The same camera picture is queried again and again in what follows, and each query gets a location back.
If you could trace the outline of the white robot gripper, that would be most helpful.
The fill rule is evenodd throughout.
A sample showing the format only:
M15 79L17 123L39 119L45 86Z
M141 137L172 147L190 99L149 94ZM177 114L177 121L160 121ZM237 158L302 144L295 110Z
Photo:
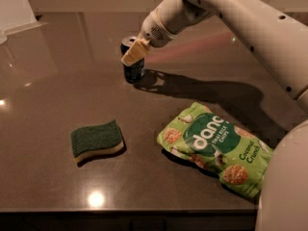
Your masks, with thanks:
M124 53L121 61L124 65L131 66L143 59L152 47L164 47L175 38L163 24L159 11L153 10L144 20L138 38L134 40L129 49Z

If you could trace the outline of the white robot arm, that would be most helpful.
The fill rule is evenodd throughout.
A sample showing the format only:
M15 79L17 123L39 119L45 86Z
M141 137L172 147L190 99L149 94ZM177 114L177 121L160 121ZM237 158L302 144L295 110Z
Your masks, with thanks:
M308 107L307 26L261 0L164 0L144 20L122 62L131 65L184 29L216 15L253 65L302 110ZM259 200L256 231L308 230L308 120L277 144Z

